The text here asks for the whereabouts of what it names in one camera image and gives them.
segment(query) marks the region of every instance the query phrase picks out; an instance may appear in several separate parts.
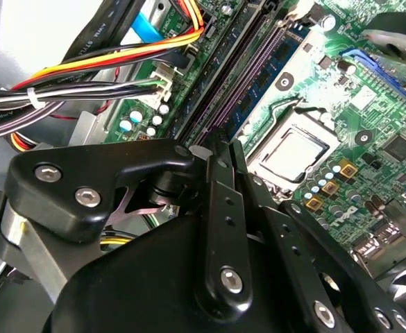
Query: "blue slot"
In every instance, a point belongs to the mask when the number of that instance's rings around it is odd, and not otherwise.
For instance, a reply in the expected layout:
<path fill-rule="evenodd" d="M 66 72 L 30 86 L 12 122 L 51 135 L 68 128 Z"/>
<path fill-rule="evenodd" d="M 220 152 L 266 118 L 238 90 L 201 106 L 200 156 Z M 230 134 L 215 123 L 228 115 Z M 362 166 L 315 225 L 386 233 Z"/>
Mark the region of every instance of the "blue slot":
<path fill-rule="evenodd" d="M 383 68 L 364 51 L 350 48 L 341 52 L 340 55 L 342 57 L 350 57 L 353 60 L 361 63 L 367 69 L 370 69 L 375 74 L 377 74 L 379 78 L 381 78 L 386 84 L 391 87 L 391 89 L 393 89 L 395 92 L 406 99 L 406 90 L 403 89 L 402 85 L 396 80 L 396 78 L 386 73 Z"/>

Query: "power connector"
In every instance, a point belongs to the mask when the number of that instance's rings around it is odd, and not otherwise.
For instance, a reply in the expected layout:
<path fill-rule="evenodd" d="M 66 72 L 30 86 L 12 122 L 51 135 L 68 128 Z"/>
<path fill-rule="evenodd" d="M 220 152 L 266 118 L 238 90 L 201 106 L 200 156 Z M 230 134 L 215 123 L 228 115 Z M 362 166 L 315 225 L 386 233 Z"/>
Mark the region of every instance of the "power connector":
<path fill-rule="evenodd" d="M 156 78 L 164 82 L 160 86 L 160 91 L 152 96 L 142 97 L 139 100 L 157 110 L 163 101 L 167 102 L 170 99 L 174 74 L 175 71 L 171 67 L 165 64 L 158 64 L 156 70 L 150 75 L 150 78 Z"/>

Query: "cable tie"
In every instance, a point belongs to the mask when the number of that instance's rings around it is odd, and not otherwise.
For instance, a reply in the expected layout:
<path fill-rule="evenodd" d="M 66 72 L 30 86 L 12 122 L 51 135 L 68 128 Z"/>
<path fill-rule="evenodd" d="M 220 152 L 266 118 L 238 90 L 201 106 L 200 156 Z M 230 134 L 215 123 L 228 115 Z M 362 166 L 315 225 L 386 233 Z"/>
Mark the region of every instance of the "cable tie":
<path fill-rule="evenodd" d="M 33 105 L 33 107 L 36 110 L 45 108 L 46 103 L 45 102 L 41 102 L 37 99 L 36 96 L 36 92 L 35 92 L 35 88 L 31 87 L 27 89 L 27 95 L 28 95 L 28 99 L 30 100 L 31 105 Z"/>

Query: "yellow wire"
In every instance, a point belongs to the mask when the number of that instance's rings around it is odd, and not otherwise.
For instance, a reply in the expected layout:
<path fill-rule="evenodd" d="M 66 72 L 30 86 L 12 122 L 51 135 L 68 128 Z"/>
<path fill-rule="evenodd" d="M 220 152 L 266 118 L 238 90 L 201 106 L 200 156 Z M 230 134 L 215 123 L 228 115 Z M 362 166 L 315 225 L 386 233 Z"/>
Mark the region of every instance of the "yellow wire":
<path fill-rule="evenodd" d="M 194 9 L 196 17 L 198 18 L 199 25 L 203 26 L 204 25 L 203 16 L 201 16 L 201 12 L 200 12 L 200 10 L 198 9 L 198 6 L 195 3 L 195 0 L 190 0 L 190 3 L 192 5 L 192 8 Z"/>
<path fill-rule="evenodd" d="M 131 241 L 131 239 L 122 237 L 104 237 L 101 239 L 101 245 L 124 245 L 129 241 Z"/>
<path fill-rule="evenodd" d="M 184 0 L 184 2 L 187 6 L 187 9 L 189 10 L 190 16 L 192 18 L 192 22 L 194 24 L 195 31 L 193 33 L 190 33 L 190 34 L 184 35 L 184 36 L 173 37 L 168 40 L 164 40 L 161 42 L 142 46 L 137 49 L 130 49 L 127 51 L 112 53 L 112 54 L 108 54 L 108 55 L 100 55 L 99 57 L 94 57 L 94 58 L 90 58 L 90 59 L 70 62 L 68 64 L 48 67 L 48 68 L 45 68 L 45 69 L 37 72 L 31 78 L 38 78 L 40 76 L 47 75 L 47 74 L 53 73 L 55 71 L 63 71 L 63 70 L 68 70 L 68 69 L 72 69 L 75 67 L 92 65 L 96 62 L 114 60 L 114 59 L 118 59 L 118 58 L 126 57 L 126 56 L 133 56 L 138 53 L 161 51 L 164 49 L 171 49 L 174 47 L 185 46 L 192 42 L 195 42 L 198 38 L 200 38 L 201 33 L 204 31 L 203 27 L 199 28 L 199 24 L 198 24 L 199 19 L 202 21 L 201 13 L 199 12 L 198 7 L 194 3 L 194 0 Z"/>
<path fill-rule="evenodd" d="M 123 241 L 102 241 L 101 245 L 126 245 Z"/>
<path fill-rule="evenodd" d="M 16 142 L 15 137 L 13 137 L 13 134 L 10 135 L 10 139 L 11 139 L 11 142 L 13 143 L 13 146 L 15 146 L 15 148 L 16 148 L 18 151 L 21 151 L 21 152 L 26 151 L 24 148 L 22 148 L 22 147 Z"/>
<path fill-rule="evenodd" d="M 198 19 L 196 18 L 195 9 L 192 7 L 189 0 L 184 0 L 187 9 L 189 10 L 190 17 L 192 18 L 192 23 L 194 24 L 194 30 L 198 30 Z"/>

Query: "hex bolt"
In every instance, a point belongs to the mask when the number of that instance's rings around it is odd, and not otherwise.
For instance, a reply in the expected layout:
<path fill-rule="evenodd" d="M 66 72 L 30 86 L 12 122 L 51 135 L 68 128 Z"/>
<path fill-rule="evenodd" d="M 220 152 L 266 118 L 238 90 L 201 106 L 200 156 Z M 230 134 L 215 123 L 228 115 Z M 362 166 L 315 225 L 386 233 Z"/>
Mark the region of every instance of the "hex bolt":
<path fill-rule="evenodd" d="M 381 312 L 380 310 L 375 309 L 374 312 L 375 312 L 375 316 L 377 317 L 380 324 L 382 324 L 382 326 L 384 328 L 390 330 L 392 325 L 391 325 L 391 322 L 389 321 L 388 317 L 386 317 L 385 314 L 383 312 Z"/>
<path fill-rule="evenodd" d="M 93 208 L 101 203 L 101 196 L 94 189 L 87 187 L 79 189 L 75 193 L 75 199 L 82 206 Z"/>
<path fill-rule="evenodd" d="M 243 281 L 237 272 L 230 268 L 221 271 L 221 282 L 231 293 L 240 293 L 243 289 Z"/>
<path fill-rule="evenodd" d="M 183 157 L 187 157 L 190 155 L 189 152 L 187 151 L 187 149 L 182 146 L 175 146 L 175 152 L 177 152 L 177 154 L 179 154 Z"/>
<path fill-rule="evenodd" d="M 253 180 L 253 182 L 254 182 L 255 184 L 257 184 L 258 186 L 263 185 L 263 181 L 262 181 L 260 178 L 258 178 L 257 176 L 253 176 L 253 177 L 252 177 L 252 180 Z"/>
<path fill-rule="evenodd" d="M 219 159 L 217 160 L 217 162 L 218 162 L 218 164 L 221 165 L 223 168 L 227 168 L 227 167 L 228 167 L 227 163 L 224 162 L 221 158 L 219 158 Z"/>
<path fill-rule="evenodd" d="M 318 319 L 329 328 L 334 328 L 335 318 L 332 312 L 322 303 L 316 300 L 314 302 L 314 311 Z"/>
<path fill-rule="evenodd" d="M 57 182 L 61 179 L 61 171 L 51 165 L 41 165 L 36 168 L 35 176 L 42 182 Z"/>
<path fill-rule="evenodd" d="M 396 310 L 392 310 L 394 314 L 394 318 L 396 319 L 397 323 L 403 327 L 404 330 L 406 330 L 406 319 L 403 318 L 403 316 L 400 314 L 400 312 Z"/>
<path fill-rule="evenodd" d="M 297 206 L 295 203 L 291 204 L 291 208 L 294 210 L 295 213 L 301 214 L 301 208 Z"/>

